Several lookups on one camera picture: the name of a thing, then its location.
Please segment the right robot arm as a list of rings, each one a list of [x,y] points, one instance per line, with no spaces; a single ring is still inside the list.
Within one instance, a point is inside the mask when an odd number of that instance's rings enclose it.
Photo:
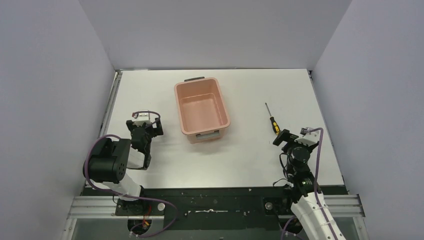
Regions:
[[[273,144],[285,145],[281,151],[286,162],[281,162],[287,180],[288,202],[310,240],[344,240],[318,184],[320,157],[324,138],[323,128],[302,128],[299,135],[281,130]]]

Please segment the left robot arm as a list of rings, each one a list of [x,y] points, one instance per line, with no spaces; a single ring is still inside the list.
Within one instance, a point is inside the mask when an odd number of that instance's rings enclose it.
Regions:
[[[82,172],[92,183],[109,187],[118,196],[118,210],[129,215],[145,215],[151,204],[144,198],[144,188],[126,173],[127,170],[148,169],[151,163],[152,139],[164,134],[159,117],[127,120],[130,138],[113,141],[103,137],[94,144]]]

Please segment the yellow black screwdriver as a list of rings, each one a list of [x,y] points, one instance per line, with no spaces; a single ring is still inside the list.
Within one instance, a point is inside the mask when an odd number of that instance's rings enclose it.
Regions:
[[[269,114],[269,120],[270,120],[270,122],[271,122],[272,130],[273,130],[273,132],[274,132],[276,135],[278,135],[278,134],[280,133],[280,127],[279,127],[279,125],[277,124],[277,122],[276,122],[276,120],[275,120],[274,116],[271,114],[271,111],[270,111],[270,109],[269,109],[268,104],[267,104],[266,102],[265,102],[264,104],[265,104],[266,109],[267,109],[268,114]]]

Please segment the pink plastic bin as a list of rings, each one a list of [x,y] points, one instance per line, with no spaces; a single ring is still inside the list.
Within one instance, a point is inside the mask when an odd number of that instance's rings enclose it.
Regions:
[[[181,132],[192,144],[223,138],[231,124],[218,80],[186,79],[174,86]]]

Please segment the left side aluminium rail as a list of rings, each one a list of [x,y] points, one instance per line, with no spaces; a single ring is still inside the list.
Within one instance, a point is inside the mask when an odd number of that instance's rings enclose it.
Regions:
[[[108,131],[109,123],[110,123],[110,120],[111,120],[111,116],[112,116],[113,108],[114,108],[114,105],[115,105],[119,86],[120,86],[120,83],[121,83],[122,75],[123,75],[123,73],[122,73],[121,70],[117,70],[115,72],[115,77],[114,77],[114,80],[113,80],[113,83],[112,83],[112,87],[111,87],[110,94],[109,94],[109,97],[108,97],[108,102],[107,102],[107,105],[106,105],[106,110],[104,112],[103,119],[102,119],[101,125],[100,125],[100,131],[99,131],[99,135],[98,135],[99,137],[104,136]]]

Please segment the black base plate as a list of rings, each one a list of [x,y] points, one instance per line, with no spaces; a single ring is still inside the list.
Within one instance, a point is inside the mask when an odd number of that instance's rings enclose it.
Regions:
[[[85,190],[83,196],[109,196]],[[302,226],[292,219],[288,190],[283,186],[252,188],[176,188],[145,189],[150,210],[142,219],[126,220],[136,235],[167,230],[245,230],[276,231],[285,228],[297,234]]]

